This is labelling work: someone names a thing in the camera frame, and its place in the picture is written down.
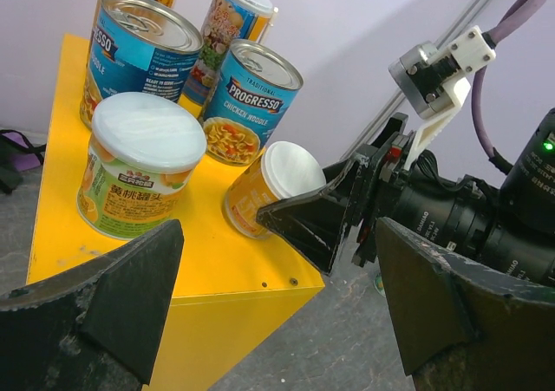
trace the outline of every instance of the black bag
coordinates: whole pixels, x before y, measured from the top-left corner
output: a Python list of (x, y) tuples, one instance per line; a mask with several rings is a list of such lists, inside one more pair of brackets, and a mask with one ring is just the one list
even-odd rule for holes
[[(13, 141), (6, 134), (18, 134), (23, 140), (23, 145)], [(13, 163), (18, 154), (34, 154), (40, 164), (44, 163), (42, 153), (46, 150), (46, 144), (35, 147), (29, 139), (13, 129), (0, 130), (0, 190), (10, 194), (23, 181), (22, 175)]]

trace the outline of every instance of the black cable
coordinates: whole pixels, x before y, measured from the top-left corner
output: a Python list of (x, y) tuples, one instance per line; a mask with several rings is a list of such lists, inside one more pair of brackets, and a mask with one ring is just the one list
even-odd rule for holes
[(497, 209), (497, 206), (498, 206), (497, 194), (495, 193), (494, 189), (492, 189), (492, 187), (486, 183), (485, 180), (478, 179), (476, 177), (466, 176), (464, 179), (461, 179), (457, 183), (449, 182), (448, 184), (439, 175), (437, 159), (435, 158), (434, 153), (428, 150), (424, 150), (422, 152), (422, 154), (418, 157), (418, 160), (416, 161), (416, 165), (418, 166), (418, 168), (421, 170), (422, 174), (425, 177), (435, 181), (435, 183), (439, 185), (446, 192), (451, 192), (451, 193), (459, 192), (463, 188), (465, 188), (465, 186), (467, 186), (468, 183), (473, 182), (476, 185), (476, 187), (478, 187), (478, 189), (482, 192), (482, 194), (486, 198), (487, 203), (494, 209)]
[[(27, 146), (22, 146), (21, 144), (6, 137), (5, 134), (18, 134)], [(15, 148), (17, 151), (21, 153), (26, 153), (26, 154), (34, 154), (39, 160), (39, 162), (41, 163), (41, 165), (44, 164), (44, 157), (42, 156), (42, 153), (46, 151), (46, 144), (42, 144), (41, 146), (35, 147), (24, 134), (20, 133), (19, 131), (16, 131), (15, 129), (0, 130), (0, 137), (3, 138), (3, 141), (6, 144)]]
[[(484, 33), (482, 36), (493, 49), (500, 43), (501, 40), (507, 38), (522, 24), (528, 21), (528, 19), (530, 19), (530, 17), (533, 16), (542, 5), (544, 5), (545, 1), (547, 0), (517, 0), (517, 2), (514, 3), (505, 13), (499, 24)], [(484, 152), (490, 162), (502, 173), (508, 174), (513, 168), (513, 165), (503, 158), (503, 156), (495, 149), (493, 143), (487, 135), (484, 121), (482, 120), (481, 94), (485, 75), (486, 67), (481, 68), (474, 75), (471, 99), (474, 129), (476, 131), (478, 141), (482, 145), (482, 148), (484, 149)]]

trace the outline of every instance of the white wall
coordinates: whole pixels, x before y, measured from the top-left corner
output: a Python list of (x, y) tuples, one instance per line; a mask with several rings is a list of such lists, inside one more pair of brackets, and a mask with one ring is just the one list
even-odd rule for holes
[[(516, 0), (493, 0), (475, 22), (486, 31), (495, 26)], [(547, 112), (555, 107), (555, 0), (497, 47), (482, 90), (482, 113), (492, 143), (512, 163)], [(412, 128), (419, 119), (410, 106)], [(499, 186), (505, 176), (491, 165), (476, 138), (470, 97), (462, 112), (435, 139), (440, 174), (457, 179), (472, 174)]]
[[(62, 35), (90, 34), (95, 1), (0, 0), (0, 127), (47, 132)], [(330, 163), (394, 89), (389, 63), (435, 39), (468, 0), (272, 1), (280, 15), (267, 44), (306, 83), (275, 139), (301, 143)], [(200, 26), (209, 3), (178, 0), (175, 7)]]

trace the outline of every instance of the pull tab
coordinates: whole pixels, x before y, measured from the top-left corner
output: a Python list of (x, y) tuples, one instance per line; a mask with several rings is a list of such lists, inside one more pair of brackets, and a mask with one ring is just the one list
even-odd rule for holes
[(144, 16), (136, 16), (121, 10), (112, 11), (110, 14), (119, 25), (133, 32), (148, 33), (154, 36), (164, 34), (164, 30), (157, 23)]
[(246, 68), (248, 68), (251, 72), (260, 73), (262, 71), (262, 65), (255, 60), (252, 60), (250, 57), (246, 57), (243, 60), (243, 64)]
[(142, 16), (134, 16), (133, 14), (129, 14), (127, 12), (123, 12), (121, 14), (123, 15), (123, 20), (118, 20), (119, 24), (133, 31), (140, 31), (143, 33), (148, 32), (148, 26)]

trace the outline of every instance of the canned fruit jar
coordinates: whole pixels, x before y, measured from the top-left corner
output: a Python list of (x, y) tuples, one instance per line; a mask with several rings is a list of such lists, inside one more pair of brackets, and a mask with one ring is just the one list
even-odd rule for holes
[(200, 29), (202, 50), (187, 77), (184, 95), (202, 105), (232, 40), (257, 40), (272, 12), (270, 0), (212, 0)]
[(227, 164), (252, 163), (302, 86), (283, 57), (235, 40), (201, 113), (208, 153)]
[(200, 33), (154, 0), (101, 0), (80, 107), (90, 127), (96, 105), (120, 92), (177, 102), (197, 60)]
[(197, 120), (167, 99), (130, 92), (102, 101), (92, 128), (77, 194), (82, 217), (118, 239), (169, 219), (206, 150)]
[(317, 160), (304, 148), (287, 141), (273, 143), (230, 186), (224, 211), (233, 227), (250, 238), (270, 232), (257, 223), (261, 207), (325, 186)]

